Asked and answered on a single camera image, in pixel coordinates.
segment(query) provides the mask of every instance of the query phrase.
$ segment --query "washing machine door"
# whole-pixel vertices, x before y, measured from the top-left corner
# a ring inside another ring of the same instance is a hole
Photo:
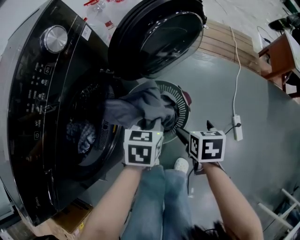
[[[143,0],[118,25],[109,64],[124,80],[154,79],[198,49],[205,22],[201,0]]]

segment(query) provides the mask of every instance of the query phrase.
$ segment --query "jeans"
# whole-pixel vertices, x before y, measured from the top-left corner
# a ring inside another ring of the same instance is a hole
[[[191,226],[187,175],[160,165],[144,171],[121,239],[160,240],[162,232],[163,240],[182,240]]]

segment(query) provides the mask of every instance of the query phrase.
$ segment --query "white sneaker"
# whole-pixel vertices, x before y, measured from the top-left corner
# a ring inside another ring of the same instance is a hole
[[[159,159],[156,159],[153,166],[159,165]]]
[[[174,164],[174,170],[183,171],[185,174],[188,172],[188,167],[188,161],[182,157],[178,158]]]

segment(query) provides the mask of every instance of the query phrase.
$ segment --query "gray cloth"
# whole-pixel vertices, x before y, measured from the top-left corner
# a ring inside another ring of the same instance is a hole
[[[105,101],[104,120],[110,124],[131,128],[152,129],[161,119],[165,130],[171,129],[177,120],[176,98],[169,92],[160,92],[155,81],[137,86],[128,95]]]

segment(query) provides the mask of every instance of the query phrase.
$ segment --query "black washing machine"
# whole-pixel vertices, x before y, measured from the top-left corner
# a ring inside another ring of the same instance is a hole
[[[201,0],[144,0],[109,48],[60,0],[11,36],[0,63],[0,177],[33,225],[62,210],[122,159],[121,126],[103,121],[122,80],[156,78],[200,45]]]

